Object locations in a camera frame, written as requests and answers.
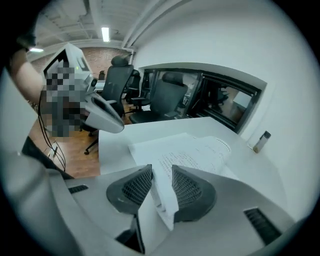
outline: paper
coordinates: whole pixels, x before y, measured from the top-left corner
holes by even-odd
[[[171,231],[174,228],[175,212],[179,210],[172,188],[172,165],[238,180],[226,166],[231,155],[229,145],[213,136],[195,138],[181,133],[132,144],[129,150],[138,166],[152,164],[154,179],[150,193],[159,216]]]
[[[171,181],[160,169],[153,169],[152,186],[150,189],[156,211],[170,231],[174,229],[174,216],[179,210],[178,200]]]

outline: black vent grille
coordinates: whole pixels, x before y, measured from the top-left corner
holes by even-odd
[[[77,192],[80,192],[80,191],[83,191],[83,190],[87,190],[88,186],[79,185],[79,186],[69,187],[68,189],[69,189],[70,193],[73,194],[73,193],[77,193]]]
[[[245,210],[244,214],[257,231],[265,245],[270,244],[281,236],[280,231],[258,208]]]

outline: bottle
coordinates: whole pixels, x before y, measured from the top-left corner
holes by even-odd
[[[253,147],[253,151],[259,153],[270,137],[271,134],[265,131],[264,134],[260,137],[259,141]]]

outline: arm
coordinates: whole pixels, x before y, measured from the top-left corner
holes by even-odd
[[[44,83],[41,75],[28,62],[25,49],[20,49],[12,55],[10,73],[23,97],[38,104]]]

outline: white desk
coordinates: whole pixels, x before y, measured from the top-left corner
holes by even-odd
[[[198,138],[215,136],[227,142],[232,150],[227,163],[230,170],[241,181],[287,210],[287,198],[278,170],[263,151],[254,153],[239,135],[211,117],[130,124],[118,134],[99,131],[100,173],[103,175],[136,167],[128,145],[180,133]]]

